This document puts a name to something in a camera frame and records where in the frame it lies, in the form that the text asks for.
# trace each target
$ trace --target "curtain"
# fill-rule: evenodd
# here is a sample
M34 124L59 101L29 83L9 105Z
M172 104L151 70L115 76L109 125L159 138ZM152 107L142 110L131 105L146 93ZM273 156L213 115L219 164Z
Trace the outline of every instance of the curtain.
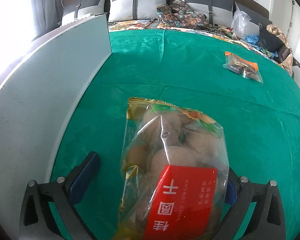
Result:
M62 20L62 0L31 0L36 35L59 27Z

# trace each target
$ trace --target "gray pillow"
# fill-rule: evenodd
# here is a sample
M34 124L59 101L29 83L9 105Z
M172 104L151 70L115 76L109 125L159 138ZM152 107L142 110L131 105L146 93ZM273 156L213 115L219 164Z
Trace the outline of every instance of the gray pillow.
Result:
M272 24L272 21L239 3L235 3L235 9L243 11L250 16L251 20L247 23L244 30L249 35L259 35L260 28L266 28L267 25Z
M77 0L63 8L62 25L104 12L105 0Z
M230 27L234 0L183 0L196 13L207 15L210 24Z
M156 7L167 0L110 0L109 22L146 20L157 17Z

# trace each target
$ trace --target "green tablecloth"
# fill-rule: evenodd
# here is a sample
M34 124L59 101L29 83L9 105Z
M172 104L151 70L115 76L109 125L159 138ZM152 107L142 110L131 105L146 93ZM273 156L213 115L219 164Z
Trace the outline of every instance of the green tablecloth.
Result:
M253 51L192 33L130 30L110 39L113 53L78 104L51 176L67 175L90 151L101 155L98 178L76 206L95 236L108 240L116 230L127 99L145 97L217 120L233 170L253 182L277 181L291 240L300 231L300 89L288 74ZM264 84L223 68L225 51L258 63Z

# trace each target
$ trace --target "screw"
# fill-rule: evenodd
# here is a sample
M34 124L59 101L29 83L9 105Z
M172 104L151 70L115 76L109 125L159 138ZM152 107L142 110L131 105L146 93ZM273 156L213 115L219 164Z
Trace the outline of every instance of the screw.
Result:
M31 180L31 181L28 182L28 186L29 186L29 187L33 187L34 184L35 184L35 181L34 181L34 180Z
M272 187L275 187L275 186L277 186L277 182L276 182L275 180L271 180L271 181L270 181L270 185L271 185Z
M58 183L62 183L62 182L65 181L65 179L66 179L65 177L60 176L60 177L57 178L57 182L58 182Z
M245 177L245 176L240 177L240 180L241 180L241 182L243 182L243 183L247 183L247 182L249 181L248 178Z

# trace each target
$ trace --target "snack bag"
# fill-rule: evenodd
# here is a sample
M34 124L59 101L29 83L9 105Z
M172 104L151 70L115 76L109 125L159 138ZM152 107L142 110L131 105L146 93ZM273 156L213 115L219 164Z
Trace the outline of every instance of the snack bag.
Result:
M207 239L226 194L223 128L202 112L162 101L129 98L128 105L113 239Z
M257 63L249 62L227 51L225 55L227 63L223 64L224 68L230 69L246 79L254 79L263 84Z

